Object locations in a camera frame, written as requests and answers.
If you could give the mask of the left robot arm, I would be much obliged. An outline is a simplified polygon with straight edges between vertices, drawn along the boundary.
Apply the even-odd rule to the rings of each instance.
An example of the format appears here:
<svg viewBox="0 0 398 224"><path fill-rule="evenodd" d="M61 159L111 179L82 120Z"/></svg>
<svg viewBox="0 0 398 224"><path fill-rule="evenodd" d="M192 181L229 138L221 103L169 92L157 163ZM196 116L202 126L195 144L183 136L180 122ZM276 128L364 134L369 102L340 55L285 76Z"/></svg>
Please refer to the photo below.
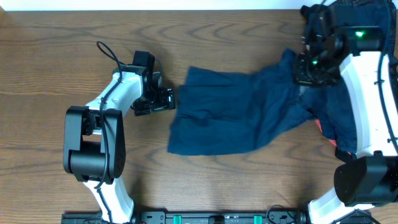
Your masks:
<svg viewBox="0 0 398 224"><path fill-rule="evenodd" d="M122 172L126 162L124 117L175 109L174 91L162 86L155 57L136 51L131 63L119 62L110 84L85 106L65 115L63 167L94 195L100 212L64 214L62 223L135 223L134 201Z"/></svg>

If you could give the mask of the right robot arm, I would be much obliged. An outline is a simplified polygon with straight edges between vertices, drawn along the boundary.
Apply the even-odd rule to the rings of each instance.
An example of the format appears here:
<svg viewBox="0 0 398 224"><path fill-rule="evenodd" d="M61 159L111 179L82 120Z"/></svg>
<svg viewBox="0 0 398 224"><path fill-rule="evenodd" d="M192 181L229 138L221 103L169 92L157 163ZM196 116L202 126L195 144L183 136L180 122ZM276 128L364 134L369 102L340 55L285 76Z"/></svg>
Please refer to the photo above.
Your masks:
<svg viewBox="0 0 398 224"><path fill-rule="evenodd" d="M302 223L374 223L369 209L397 202L396 8L390 1L302 6L305 50L294 80L348 89L356 151L333 188L308 203Z"/></svg>

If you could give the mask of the navy blue shorts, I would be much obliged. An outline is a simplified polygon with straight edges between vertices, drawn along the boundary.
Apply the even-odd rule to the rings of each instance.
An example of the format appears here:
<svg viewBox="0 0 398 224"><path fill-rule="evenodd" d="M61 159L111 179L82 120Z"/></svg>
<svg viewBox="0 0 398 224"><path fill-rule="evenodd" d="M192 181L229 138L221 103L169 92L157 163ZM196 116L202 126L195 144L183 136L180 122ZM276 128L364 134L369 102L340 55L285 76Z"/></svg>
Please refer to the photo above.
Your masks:
<svg viewBox="0 0 398 224"><path fill-rule="evenodd" d="M296 54L252 74L190 67L178 88L167 151L181 156L241 154L313 119L293 83Z"/></svg>

